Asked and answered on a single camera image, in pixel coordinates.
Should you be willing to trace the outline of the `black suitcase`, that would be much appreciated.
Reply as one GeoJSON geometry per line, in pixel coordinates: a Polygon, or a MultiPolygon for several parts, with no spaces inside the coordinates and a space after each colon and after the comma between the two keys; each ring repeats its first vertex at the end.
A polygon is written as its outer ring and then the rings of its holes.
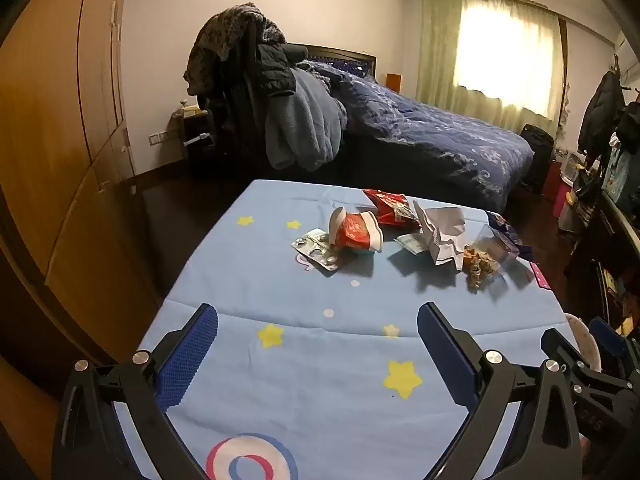
{"type": "Polygon", "coordinates": [[[528,173],[522,183],[533,193],[540,194],[547,179],[554,150],[554,140],[549,133],[533,125],[525,125],[521,137],[527,141],[534,152],[528,173]]]}

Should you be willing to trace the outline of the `red snack bag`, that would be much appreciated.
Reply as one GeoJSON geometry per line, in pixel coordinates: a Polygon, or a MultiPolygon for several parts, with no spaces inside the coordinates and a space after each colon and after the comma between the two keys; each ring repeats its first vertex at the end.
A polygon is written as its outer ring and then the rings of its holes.
{"type": "Polygon", "coordinates": [[[375,206],[375,217],[382,226],[409,231],[420,229],[420,222],[404,194],[387,193],[372,188],[364,188],[362,192],[375,206]]]}

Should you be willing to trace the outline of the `dark wooden dresser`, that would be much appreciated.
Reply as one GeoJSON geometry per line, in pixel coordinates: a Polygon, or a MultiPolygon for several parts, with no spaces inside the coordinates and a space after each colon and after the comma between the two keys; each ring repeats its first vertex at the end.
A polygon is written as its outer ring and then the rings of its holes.
{"type": "Polygon", "coordinates": [[[570,312],[602,318],[628,335],[639,328],[639,230],[605,192],[565,268],[570,312]]]}

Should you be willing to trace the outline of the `wooden nightstand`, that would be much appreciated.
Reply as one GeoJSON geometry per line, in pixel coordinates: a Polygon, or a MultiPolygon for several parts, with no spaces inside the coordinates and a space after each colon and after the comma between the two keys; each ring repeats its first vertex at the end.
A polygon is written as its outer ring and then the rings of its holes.
{"type": "Polygon", "coordinates": [[[172,113],[171,119],[176,124],[185,158],[203,156],[214,147],[212,118],[209,112],[201,110],[198,104],[180,107],[172,113]]]}

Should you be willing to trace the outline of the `hanging black coat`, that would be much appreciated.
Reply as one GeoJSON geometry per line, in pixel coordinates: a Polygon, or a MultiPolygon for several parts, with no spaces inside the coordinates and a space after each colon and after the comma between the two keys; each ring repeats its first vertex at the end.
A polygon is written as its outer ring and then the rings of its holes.
{"type": "Polygon", "coordinates": [[[578,151],[599,157],[608,147],[618,113],[625,107],[620,72],[608,70],[585,110],[578,138],[578,151]]]}

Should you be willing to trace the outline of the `wooden wardrobe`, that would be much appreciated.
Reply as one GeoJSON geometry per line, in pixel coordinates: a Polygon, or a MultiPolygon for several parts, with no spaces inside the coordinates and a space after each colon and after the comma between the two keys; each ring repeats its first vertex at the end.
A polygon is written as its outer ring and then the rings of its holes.
{"type": "Polygon", "coordinates": [[[99,362],[160,306],[126,125],[124,0],[29,0],[1,45],[1,249],[39,309],[99,362]]]}

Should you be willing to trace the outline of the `orange toy figure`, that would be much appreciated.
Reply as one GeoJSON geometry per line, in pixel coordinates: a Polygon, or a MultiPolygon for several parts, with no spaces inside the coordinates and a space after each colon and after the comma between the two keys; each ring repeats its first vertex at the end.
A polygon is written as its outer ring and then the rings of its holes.
{"type": "Polygon", "coordinates": [[[466,246],[463,254],[463,271],[469,289],[477,290],[500,270],[500,264],[488,252],[466,246]]]}

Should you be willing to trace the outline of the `dark blue biscuit bag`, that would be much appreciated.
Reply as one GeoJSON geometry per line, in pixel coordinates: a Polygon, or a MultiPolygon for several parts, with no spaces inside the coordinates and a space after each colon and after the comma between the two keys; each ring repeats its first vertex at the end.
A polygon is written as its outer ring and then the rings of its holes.
{"type": "Polygon", "coordinates": [[[511,226],[501,214],[487,211],[487,218],[491,229],[496,231],[500,238],[506,242],[506,246],[509,247],[510,252],[513,252],[518,258],[526,261],[534,260],[533,248],[522,241],[518,232],[515,231],[514,227],[511,226]]]}

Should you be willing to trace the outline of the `orange bedside box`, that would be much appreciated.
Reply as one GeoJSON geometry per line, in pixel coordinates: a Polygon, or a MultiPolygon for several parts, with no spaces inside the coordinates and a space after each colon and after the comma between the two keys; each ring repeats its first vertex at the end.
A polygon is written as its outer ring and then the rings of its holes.
{"type": "Polygon", "coordinates": [[[387,73],[385,78],[385,87],[389,88],[393,92],[401,92],[401,74],[387,73]]]}

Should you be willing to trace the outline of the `pink storage container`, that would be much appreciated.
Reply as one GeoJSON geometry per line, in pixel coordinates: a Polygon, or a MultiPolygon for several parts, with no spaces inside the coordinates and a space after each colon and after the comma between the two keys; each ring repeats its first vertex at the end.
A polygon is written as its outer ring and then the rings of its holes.
{"type": "Polygon", "coordinates": [[[562,209],[565,205],[566,193],[570,190],[562,177],[562,164],[560,162],[552,162],[544,181],[542,189],[542,197],[551,204],[552,214],[559,219],[562,209]]]}

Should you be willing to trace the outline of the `green window curtain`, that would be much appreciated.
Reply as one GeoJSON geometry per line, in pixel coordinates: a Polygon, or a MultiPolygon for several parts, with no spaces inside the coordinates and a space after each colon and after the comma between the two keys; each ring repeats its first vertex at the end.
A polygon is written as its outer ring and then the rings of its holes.
{"type": "Polygon", "coordinates": [[[514,0],[422,0],[416,98],[519,133],[556,136],[565,62],[561,20],[514,0]]]}

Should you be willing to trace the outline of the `white pink speckled trash bin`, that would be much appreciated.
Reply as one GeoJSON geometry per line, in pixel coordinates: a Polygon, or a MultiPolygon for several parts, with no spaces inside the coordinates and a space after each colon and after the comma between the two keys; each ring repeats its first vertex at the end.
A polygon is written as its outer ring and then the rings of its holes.
{"type": "Polygon", "coordinates": [[[602,361],[596,338],[592,336],[588,326],[582,322],[581,318],[570,313],[567,313],[565,318],[576,340],[578,351],[592,370],[601,373],[602,361]]]}

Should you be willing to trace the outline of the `light blue fleece blanket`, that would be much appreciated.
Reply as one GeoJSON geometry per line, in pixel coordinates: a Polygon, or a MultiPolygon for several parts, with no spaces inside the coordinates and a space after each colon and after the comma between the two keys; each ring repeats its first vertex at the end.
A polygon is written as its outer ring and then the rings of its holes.
{"type": "Polygon", "coordinates": [[[274,169],[297,165],[316,171],[340,151],[347,113],[324,81],[301,68],[292,72],[295,92],[269,100],[266,153],[274,169]]]}

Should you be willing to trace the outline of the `silver pill blister pack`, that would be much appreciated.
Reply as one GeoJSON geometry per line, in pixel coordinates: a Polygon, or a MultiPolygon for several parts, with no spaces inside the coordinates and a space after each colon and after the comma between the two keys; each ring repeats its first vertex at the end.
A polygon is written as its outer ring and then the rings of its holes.
{"type": "Polygon", "coordinates": [[[344,263],[341,249],[330,242],[330,233],[312,229],[292,241],[292,248],[311,263],[328,272],[337,271],[344,263]]]}

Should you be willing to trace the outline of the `white paper bag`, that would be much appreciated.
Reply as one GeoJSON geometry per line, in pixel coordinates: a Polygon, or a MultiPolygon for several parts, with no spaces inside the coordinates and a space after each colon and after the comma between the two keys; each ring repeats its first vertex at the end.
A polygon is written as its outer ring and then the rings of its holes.
{"type": "Polygon", "coordinates": [[[416,200],[413,207],[434,265],[451,263],[457,272],[461,272],[465,248],[465,218],[462,209],[423,208],[416,200]]]}

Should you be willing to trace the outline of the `dark jackets pile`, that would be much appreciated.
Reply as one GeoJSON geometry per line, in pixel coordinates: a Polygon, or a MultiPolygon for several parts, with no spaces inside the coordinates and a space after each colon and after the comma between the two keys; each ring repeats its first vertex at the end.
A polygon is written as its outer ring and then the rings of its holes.
{"type": "Polygon", "coordinates": [[[292,96],[308,49],[286,41],[256,4],[230,6],[198,32],[183,79],[201,110],[235,129],[264,126],[268,101],[292,96]]]}

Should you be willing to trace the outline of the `light blue patterned tablecloth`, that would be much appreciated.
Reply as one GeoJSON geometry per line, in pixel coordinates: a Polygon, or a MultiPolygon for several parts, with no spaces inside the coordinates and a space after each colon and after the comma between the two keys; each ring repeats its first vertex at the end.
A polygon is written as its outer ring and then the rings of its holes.
{"type": "Polygon", "coordinates": [[[363,192],[253,182],[195,249],[141,347],[154,348],[201,304],[217,337],[168,412],[215,478],[421,479],[466,411],[455,404],[416,330],[422,304],[515,364],[544,360],[540,340],[570,329],[554,293],[515,261],[472,292],[387,235],[380,252],[326,273],[295,250],[363,192]]]}

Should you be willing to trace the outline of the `white green tissue packet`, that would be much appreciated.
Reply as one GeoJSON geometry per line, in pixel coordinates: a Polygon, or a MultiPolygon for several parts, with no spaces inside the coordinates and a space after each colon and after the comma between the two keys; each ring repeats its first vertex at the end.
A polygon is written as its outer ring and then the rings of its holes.
{"type": "Polygon", "coordinates": [[[396,242],[413,255],[420,255],[422,252],[429,252],[428,241],[422,233],[408,233],[396,237],[396,242]]]}

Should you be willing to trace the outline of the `clear plastic box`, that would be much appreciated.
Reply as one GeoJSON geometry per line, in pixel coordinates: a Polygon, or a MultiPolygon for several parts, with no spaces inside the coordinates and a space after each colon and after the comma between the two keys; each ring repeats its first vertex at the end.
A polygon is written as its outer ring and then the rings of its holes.
{"type": "Polygon", "coordinates": [[[490,226],[483,226],[480,229],[480,234],[478,234],[471,243],[466,244],[465,247],[466,246],[472,246],[488,252],[488,254],[500,264],[500,270],[498,272],[500,272],[509,261],[517,257],[513,252],[510,252],[509,247],[506,246],[506,242],[502,240],[499,234],[491,229],[490,226]]]}

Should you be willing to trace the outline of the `bed with blue duvet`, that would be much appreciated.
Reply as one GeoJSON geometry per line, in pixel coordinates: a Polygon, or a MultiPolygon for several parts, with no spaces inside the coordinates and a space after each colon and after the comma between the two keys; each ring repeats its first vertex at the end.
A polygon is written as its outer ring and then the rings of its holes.
{"type": "Polygon", "coordinates": [[[371,55],[316,46],[306,52],[344,106],[347,125],[332,162],[314,172],[286,170],[288,179],[504,211],[534,158],[526,140],[381,86],[371,55]]]}

